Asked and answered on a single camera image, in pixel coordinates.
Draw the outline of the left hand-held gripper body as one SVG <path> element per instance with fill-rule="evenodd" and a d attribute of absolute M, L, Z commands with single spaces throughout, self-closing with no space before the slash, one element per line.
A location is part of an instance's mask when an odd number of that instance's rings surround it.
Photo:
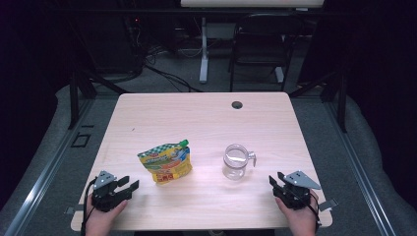
<path fill-rule="evenodd" d="M 100 211 L 109 212 L 125 200 L 130 200 L 132 194 L 129 194 L 126 188 L 116 192 L 117 177 L 105 170 L 101 170 L 93 183 L 92 205 Z"/>

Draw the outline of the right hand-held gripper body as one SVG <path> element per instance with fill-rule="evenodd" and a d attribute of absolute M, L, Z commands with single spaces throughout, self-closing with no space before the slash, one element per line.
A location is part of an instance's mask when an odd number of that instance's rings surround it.
<path fill-rule="evenodd" d="M 298 170 L 285 175 L 286 185 L 279 186 L 273 195 L 280 198 L 288 208 L 301 209 L 310 204 L 310 190 L 322 187 L 303 171 Z"/>

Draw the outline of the yellow spouted seasoning pouch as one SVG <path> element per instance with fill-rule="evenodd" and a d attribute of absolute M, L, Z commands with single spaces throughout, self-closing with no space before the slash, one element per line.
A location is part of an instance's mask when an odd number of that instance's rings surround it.
<path fill-rule="evenodd" d="M 165 184 L 186 176 L 192 169 L 189 142 L 164 144 L 138 154 L 144 168 L 157 184 Z"/>

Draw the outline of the clear jar with hinged lid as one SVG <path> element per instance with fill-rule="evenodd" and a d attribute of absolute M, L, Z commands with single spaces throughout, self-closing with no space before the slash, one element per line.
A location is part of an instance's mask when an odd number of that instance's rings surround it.
<path fill-rule="evenodd" d="M 248 151 L 238 144 L 228 146 L 223 156 L 223 175 L 233 181 L 242 179 L 250 160 L 253 161 L 253 166 L 256 166 L 257 157 L 253 151 Z"/>

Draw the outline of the person's left hand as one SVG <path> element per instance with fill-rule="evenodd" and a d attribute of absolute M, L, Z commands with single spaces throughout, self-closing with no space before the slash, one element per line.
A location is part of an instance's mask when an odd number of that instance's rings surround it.
<path fill-rule="evenodd" d="M 109 212 L 103 212 L 93 208 L 91 204 L 91 199 L 88 199 L 86 203 L 87 214 L 89 218 L 86 223 L 86 230 L 93 228 L 104 228 L 106 230 L 111 230 L 115 219 L 120 215 L 120 213 L 125 209 L 128 202 L 123 201 L 117 207 Z"/>

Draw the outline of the person's right hand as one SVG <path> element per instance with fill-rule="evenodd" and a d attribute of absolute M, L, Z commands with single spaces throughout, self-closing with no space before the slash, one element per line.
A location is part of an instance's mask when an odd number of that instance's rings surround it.
<path fill-rule="evenodd" d="M 319 197 L 317 194 L 311 190 L 311 208 L 304 207 L 302 209 L 291 209 L 288 208 L 284 202 L 280 198 L 276 198 L 275 202 L 278 205 L 278 208 L 281 210 L 281 212 L 285 215 L 287 224 L 290 228 L 290 231 L 301 231 L 301 230 L 308 230 L 316 232 L 316 214 L 317 214 L 317 200 Z"/>

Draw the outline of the grey tape piece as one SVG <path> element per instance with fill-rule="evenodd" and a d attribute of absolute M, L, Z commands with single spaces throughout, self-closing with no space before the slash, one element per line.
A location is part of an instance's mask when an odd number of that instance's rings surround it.
<path fill-rule="evenodd" d="M 84 206 L 83 205 L 76 205 L 76 206 L 68 206 L 64 213 L 65 214 L 70 214 L 73 215 L 75 214 L 77 211 L 83 211 L 84 210 Z"/>
<path fill-rule="evenodd" d="M 337 205 L 338 205 L 337 200 L 331 199 L 331 200 L 328 200 L 328 201 L 325 201 L 325 202 L 319 204 L 319 210 L 320 211 L 332 210 Z"/>

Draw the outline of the black metal stand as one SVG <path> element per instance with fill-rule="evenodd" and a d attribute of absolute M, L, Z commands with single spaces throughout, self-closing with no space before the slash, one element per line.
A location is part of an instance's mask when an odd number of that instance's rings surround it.
<path fill-rule="evenodd" d="M 291 92 L 289 96 L 291 98 L 298 97 L 321 84 L 325 84 L 325 88 L 320 95 L 322 102 L 332 102 L 335 96 L 338 95 L 336 122 L 340 130 L 343 133 L 346 133 L 345 115 L 347 101 L 347 78 L 342 72 L 331 72 L 318 80 L 309 82 L 301 88 L 296 89 Z"/>
<path fill-rule="evenodd" d="M 69 130 L 72 130 L 76 126 L 80 118 L 79 92 L 81 92 L 86 99 L 95 99 L 95 97 L 97 96 L 97 91 L 92 83 L 99 83 L 105 86 L 106 88 L 115 91 L 118 94 L 127 93 L 125 89 L 114 85 L 113 83 L 107 81 L 105 78 L 103 78 L 97 73 L 94 73 L 93 71 L 75 71 L 72 74 L 69 83 L 71 109 L 71 121 L 69 125 Z"/>

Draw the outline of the black folding chair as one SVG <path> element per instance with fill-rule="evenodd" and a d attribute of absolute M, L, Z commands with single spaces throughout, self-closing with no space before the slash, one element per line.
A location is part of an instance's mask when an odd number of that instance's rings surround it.
<path fill-rule="evenodd" d="M 235 66 L 271 67 L 272 73 L 280 68 L 280 90 L 284 90 L 295 41 L 303 29 L 303 20 L 292 14 L 257 13 L 241 18 L 233 32 L 229 90 L 233 91 Z"/>

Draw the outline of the dark equipment cabinet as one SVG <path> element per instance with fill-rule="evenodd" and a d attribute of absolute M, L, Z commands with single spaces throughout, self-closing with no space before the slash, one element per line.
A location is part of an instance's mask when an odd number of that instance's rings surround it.
<path fill-rule="evenodd" d="M 75 0 L 84 10 L 121 10 L 135 6 L 134 0 Z M 142 52 L 129 16 L 91 13 L 77 17 L 92 62 L 102 74 L 140 74 Z"/>

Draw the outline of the white desk leg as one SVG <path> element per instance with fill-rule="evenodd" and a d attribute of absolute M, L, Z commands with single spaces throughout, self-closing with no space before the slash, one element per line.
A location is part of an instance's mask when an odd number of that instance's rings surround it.
<path fill-rule="evenodd" d="M 199 82 L 205 84 L 208 81 L 209 57 L 208 57 L 208 40 L 207 40 L 207 21 L 202 18 L 202 59 Z"/>

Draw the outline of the white desk top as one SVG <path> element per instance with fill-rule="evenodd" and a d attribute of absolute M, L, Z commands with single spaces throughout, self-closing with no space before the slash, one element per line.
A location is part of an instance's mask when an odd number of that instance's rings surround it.
<path fill-rule="evenodd" d="M 180 0 L 190 8 L 321 8 L 325 0 Z"/>

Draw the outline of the metal floor rail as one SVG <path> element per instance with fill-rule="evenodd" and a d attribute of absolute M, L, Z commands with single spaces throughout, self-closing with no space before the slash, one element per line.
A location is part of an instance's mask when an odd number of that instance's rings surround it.
<path fill-rule="evenodd" d="M 54 117 L 6 206 L 0 211 L 0 236 L 20 236 L 26 230 L 39 204 L 64 161 L 64 153 L 88 116 L 94 100 L 82 101 L 79 120 L 72 129 L 70 103 L 59 101 Z"/>
<path fill-rule="evenodd" d="M 332 126 L 334 127 L 337 136 L 340 138 L 342 145 L 347 153 L 347 160 L 352 169 L 356 183 L 359 186 L 362 196 L 368 206 L 368 209 L 374 218 L 374 221 L 380 231 L 381 236 L 397 236 L 391 222 L 387 217 L 387 213 L 382 205 L 382 202 L 377 195 L 369 177 L 364 169 L 357 151 L 352 145 L 349 134 L 343 132 L 340 128 L 336 118 L 336 108 L 332 103 L 324 103 L 324 108 L 327 111 L 328 117 Z"/>

